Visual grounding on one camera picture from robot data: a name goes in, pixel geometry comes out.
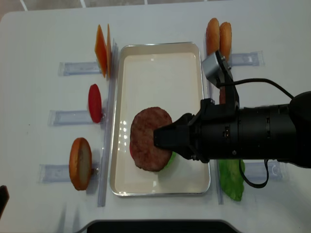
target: food item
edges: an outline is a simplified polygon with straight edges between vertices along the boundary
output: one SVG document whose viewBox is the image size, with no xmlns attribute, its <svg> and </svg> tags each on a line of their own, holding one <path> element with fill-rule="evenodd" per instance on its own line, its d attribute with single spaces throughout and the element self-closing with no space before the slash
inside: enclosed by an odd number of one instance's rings
<svg viewBox="0 0 311 233">
<path fill-rule="evenodd" d="M 92 152 L 85 138 L 77 138 L 71 146 L 69 176 L 76 190 L 86 190 L 92 171 Z"/>
<path fill-rule="evenodd" d="M 222 190 L 231 199 L 241 201 L 244 191 L 244 180 L 240 174 L 239 160 L 218 160 L 218 163 L 220 173 L 220 186 Z M 241 161 L 241 167 L 243 172 L 245 172 L 245 163 L 243 161 Z"/>
<path fill-rule="evenodd" d="M 108 76 L 110 77 L 111 74 L 111 41 L 110 41 L 110 28 L 108 24 L 108 32 L 107 32 L 107 70 Z"/>
<path fill-rule="evenodd" d="M 102 113 L 102 98 L 99 88 L 96 84 L 93 84 L 89 88 L 88 92 L 88 109 L 91 115 L 91 118 L 94 123 L 101 122 L 103 118 Z"/>
<path fill-rule="evenodd" d="M 154 130 L 172 123 L 170 115 L 159 107 L 138 113 L 131 126 L 131 154 L 135 165 L 146 171 L 160 171 L 169 162 L 172 151 L 154 146 Z"/>
<path fill-rule="evenodd" d="M 97 60 L 102 70 L 102 74 L 105 77 L 107 73 L 107 51 L 106 43 L 103 35 L 103 31 L 100 25 L 98 25 L 96 33 L 95 53 Z"/>
<path fill-rule="evenodd" d="M 227 62 L 229 61 L 229 55 L 231 52 L 231 24 L 224 22 L 220 25 L 220 53 L 225 56 Z"/>
<path fill-rule="evenodd" d="M 212 18 L 206 29 L 206 48 L 207 55 L 210 55 L 219 50 L 220 44 L 220 31 L 219 22 L 216 18 Z"/>
<path fill-rule="evenodd" d="M 132 156 L 132 158 L 133 158 L 131 143 L 130 143 L 130 154 L 131 154 L 131 156 Z M 172 152 L 172 156 L 171 156 L 169 162 L 165 165 L 165 167 L 164 167 L 163 169 L 168 168 L 168 167 L 172 164 L 172 162 L 173 162 L 173 160 L 175 159 L 175 157 L 176 157 L 176 153 L 173 151 L 173 152 Z"/>
</svg>

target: black object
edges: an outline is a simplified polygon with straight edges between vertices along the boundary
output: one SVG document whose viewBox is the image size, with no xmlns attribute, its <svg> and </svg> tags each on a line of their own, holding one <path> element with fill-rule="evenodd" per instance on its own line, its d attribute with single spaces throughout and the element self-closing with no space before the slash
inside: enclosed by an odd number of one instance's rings
<svg viewBox="0 0 311 233">
<path fill-rule="evenodd" d="M 311 142 L 311 92 L 294 97 L 290 104 L 240 109 L 237 84 L 267 82 L 293 96 L 267 79 L 233 82 L 230 67 L 219 51 L 203 61 L 202 67 L 212 84 L 226 86 L 225 104 L 201 100 L 196 115 L 184 114 L 173 124 L 154 130 L 155 146 L 203 163 L 210 159 L 277 159 L 311 168 L 307 148 Z M 263 184 L 253 184 L 240 171 L 253 187 L 264 187 L 269 179 L 267 176 Z"/>
<path fill-rule="evenodd" d="M 229 225 L 220 221 L 155 220 L 155 221 L 101 221 L 90 225 L 87 233 L 237 233 Z"/>
<path fill-rule="evenodd" d="M 265 166 L 266 171 L 267 171 L 267 179 L 266 179 L 266 181 L 263 182 L 263 183 L 252 183 L 252 182 L 250 182 L 250 181 L 246 178 L 246 176 L 244 175 L 244 172 L 243 172 L 242 166 L 241 166 L 241 159 L 239 160 L 239 171 L 240 171 L 240 174 L 241 174 L 242 178 L 244 179 L 244 181 L 245 181 L 249 186 L 252 186 L 252 187 L 254 187 L 254 188 L 263 188 L 263 187 L 265 187 L 265 186 L 267 185 L 268 180 L 269 180 L 268 160 L 269 160 L 269 159 L 265 159 L 265 160 L 264 160 L 264 166 Z"/>
<path fill-rule="evenodd" d="M 9 198 L 10 196 L 7 187 L 4 185 L 0 186 L 0 219 Z"/>
</svg>

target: black cable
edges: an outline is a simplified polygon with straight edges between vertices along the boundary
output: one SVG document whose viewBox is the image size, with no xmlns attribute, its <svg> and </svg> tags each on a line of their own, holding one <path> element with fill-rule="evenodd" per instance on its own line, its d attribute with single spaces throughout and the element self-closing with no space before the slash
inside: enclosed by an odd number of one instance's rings
<svg viewBox="0 0 311 233">
<path fill-rule="evenodd" d="M 271 81 L 269 79 L 258 79 L 258 78 L 256 78 L 256 79 L 244 79 L 244 80 L 235 81 L 235 82 L 231 82 L 231 83 L 218 83 L 217 84 L 217 88 L 222 87 L 222 86 L 240 85 L 240 84 L 243 84 L 243 83 L 269 83 L 269 84 L 275 86 L 280 91 L 282 91 L 289 98 L 291 98 L 291 99 L 294 98 L 287 90 L 285 90 L 279 84 L 277 84 L 277 83 L 275 83 L 275 82 L 273 82 L 273 81 Z"/>
<path fill-rule="evenodd" d="M 250 182 L 250 181 L 246 178 L 246 176 L 244 175 L 244 172 L 243 172 L 242 166 L 241 166 L 241 159 L 240 159 L 240 162 L 239 162 L 239 169 L 240 169 L 240 174 L 241 174 L 241 176 L 243 177 L 243 179 L 245 180 L 245 182 L 246 182 L 249 186 L 251 186 L 251 187 L 253 187 L 253 188 L 263 188 L 263 187 L 265 187 L 266 184 L 268 183 L 268 180 L 269 180 L 268 159 L 265 159 L 265 160 L 264 160 L 264 166 L 266 167 L 266 171 L 267 171 L 267 179 L 266 179 L 266 181 L 263 182 L 263 183 L 252 183 L 252 182 Z"/>
</svg>

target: red tomato slice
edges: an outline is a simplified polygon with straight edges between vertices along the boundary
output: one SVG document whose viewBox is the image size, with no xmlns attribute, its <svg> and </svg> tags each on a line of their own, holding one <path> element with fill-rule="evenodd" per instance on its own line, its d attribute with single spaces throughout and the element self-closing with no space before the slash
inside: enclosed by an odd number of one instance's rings
<svg viewBox="0 0 311 233">
<path fill-rule="evenodd" d="M 88 109 L 94 123 L 99 123 L 102 120 L 102 98 L 99 88 L 93 84 L 88 92 Z"/>
</svg>

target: bread slice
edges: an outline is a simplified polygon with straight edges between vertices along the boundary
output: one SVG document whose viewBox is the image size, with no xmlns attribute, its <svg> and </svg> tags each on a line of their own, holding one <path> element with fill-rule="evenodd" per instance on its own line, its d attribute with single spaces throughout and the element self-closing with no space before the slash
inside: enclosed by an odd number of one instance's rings
<svg viewBox="0 0 311 233">
<path fill-rule="evenodd" d="M 206 48 L 207 55 L 219 50 L 220 44 L 220 32 L 219 32 L 219 22 L 216 18 L 212 18 L 206 29 Z"/>
<path fill-rule="evenodd" d="M 86 190 L 92 172 L 92 152 L 85 138 L 74 140 L 69 159 L 69 176 L 76 190 Z"/>
<path fill-rule="evenodd" d="M 224 22 L 220 25 L 220 53 L 229 61 L 231 52 L 232 32 L 231 24 Z"/>
</svg>

